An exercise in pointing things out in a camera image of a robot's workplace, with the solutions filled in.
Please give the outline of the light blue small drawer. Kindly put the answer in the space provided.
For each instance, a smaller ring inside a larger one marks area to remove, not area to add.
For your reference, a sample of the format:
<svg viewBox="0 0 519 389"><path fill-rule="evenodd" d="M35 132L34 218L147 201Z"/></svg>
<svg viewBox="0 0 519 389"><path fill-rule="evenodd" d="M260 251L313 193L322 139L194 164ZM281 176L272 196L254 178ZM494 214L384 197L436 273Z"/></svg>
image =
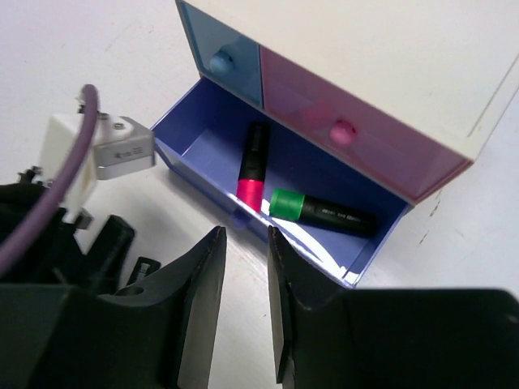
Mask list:
<svg viewBox="0 0 519 389"><path fill-rule="evenodd" d="M177 6L199 72L261 108L259 45L187 2Z"/></svg>

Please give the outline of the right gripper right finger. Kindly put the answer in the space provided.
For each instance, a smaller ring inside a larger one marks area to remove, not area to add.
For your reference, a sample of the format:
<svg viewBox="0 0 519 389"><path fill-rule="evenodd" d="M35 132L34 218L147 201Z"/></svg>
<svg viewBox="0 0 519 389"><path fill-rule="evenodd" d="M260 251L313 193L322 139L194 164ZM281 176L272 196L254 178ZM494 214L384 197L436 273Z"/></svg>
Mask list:
<svg viewBox="0 0 519 389"><path fill-rule="evenodd" d="M518 302L499 289L347 289L268 231L284 388L515 388Z"/></svg>

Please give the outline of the green cap black highlighter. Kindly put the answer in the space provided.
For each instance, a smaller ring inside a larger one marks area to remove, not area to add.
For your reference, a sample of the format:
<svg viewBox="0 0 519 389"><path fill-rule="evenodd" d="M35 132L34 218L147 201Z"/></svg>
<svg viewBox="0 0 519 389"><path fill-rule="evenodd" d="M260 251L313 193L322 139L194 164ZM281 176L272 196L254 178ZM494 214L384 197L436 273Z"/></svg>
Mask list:
<svg viewBox="0 0 519 389"><path fill-rule="evenodd" d="M284 189L275 189L269 215L311 227L370 237L378 230L370 212Z"/></svg>

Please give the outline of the pink small drawer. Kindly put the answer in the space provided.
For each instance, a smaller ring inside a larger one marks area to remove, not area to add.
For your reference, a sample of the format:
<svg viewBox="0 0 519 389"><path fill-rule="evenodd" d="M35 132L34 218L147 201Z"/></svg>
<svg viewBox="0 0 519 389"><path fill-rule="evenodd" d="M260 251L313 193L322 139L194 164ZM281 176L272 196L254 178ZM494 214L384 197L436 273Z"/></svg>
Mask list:
<svg viewBox="0 0 519 389"><path fill-rule="evenodd" d="M269 49L260 50L264 108L275 119L410 203L470 162Z"/></svg>

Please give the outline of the pink cap black highlighter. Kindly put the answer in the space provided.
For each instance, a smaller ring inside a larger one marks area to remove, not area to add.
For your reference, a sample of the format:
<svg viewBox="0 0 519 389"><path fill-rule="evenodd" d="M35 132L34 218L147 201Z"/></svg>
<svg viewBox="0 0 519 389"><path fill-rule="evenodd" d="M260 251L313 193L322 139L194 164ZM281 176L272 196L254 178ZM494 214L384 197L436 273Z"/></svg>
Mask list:
<svg viewBox="0 0 519 389"><path fill-rule="evenodd" d="M237 197L256 212L261 212L268 163L271 126L252 122L248 126L238 174Z"/></svg>

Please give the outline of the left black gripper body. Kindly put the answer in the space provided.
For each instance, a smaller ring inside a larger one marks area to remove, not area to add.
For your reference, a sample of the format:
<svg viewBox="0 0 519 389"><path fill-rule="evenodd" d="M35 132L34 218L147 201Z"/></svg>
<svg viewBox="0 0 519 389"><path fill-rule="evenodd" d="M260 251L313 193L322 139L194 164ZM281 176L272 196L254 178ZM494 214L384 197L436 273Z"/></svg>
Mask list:
<svg viewBox="0 0 519 389"><path fill-rule="evenodd" d="M36 179L36 166L19 174L16 183L1 186L1 239L4 240L45 192ZM135 230L121 217L111 215L84 253L75 239L86 229L88 215L81 212L66 222L60 207L21 259L1 277L11 284L73 284L80 288L116 288Z"/></svg>

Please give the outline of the blue wide drawer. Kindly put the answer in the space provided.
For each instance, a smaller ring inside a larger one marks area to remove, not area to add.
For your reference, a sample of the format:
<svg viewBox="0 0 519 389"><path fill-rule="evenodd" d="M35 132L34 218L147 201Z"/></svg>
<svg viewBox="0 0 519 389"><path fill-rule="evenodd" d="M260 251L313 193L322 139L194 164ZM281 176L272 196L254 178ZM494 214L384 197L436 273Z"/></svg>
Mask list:
<svg viewBox="0 0 519 389"><path fill-rule="evenodd" d="M260 212L236 195L251 122L271 126ZM209 79L197 82L153 130L157 152L170 169L262 239L268 226L279 228L304 259L347 287L357 284L409 208L404 200ZM371 237L355 237L272 218L268 208L275 189L371 212L379 228Z"/></svg>

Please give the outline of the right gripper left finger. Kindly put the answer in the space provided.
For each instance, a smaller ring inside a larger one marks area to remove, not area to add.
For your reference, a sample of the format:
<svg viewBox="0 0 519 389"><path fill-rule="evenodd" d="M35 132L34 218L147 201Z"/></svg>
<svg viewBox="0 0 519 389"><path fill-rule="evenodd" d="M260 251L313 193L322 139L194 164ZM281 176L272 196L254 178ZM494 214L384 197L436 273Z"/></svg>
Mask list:
<svg viewBox="0 0 519 389"><path fill-rule="evenodd" d="M1 287L4 388L205 388L226 231L113 295L67 285Z"/></svg>

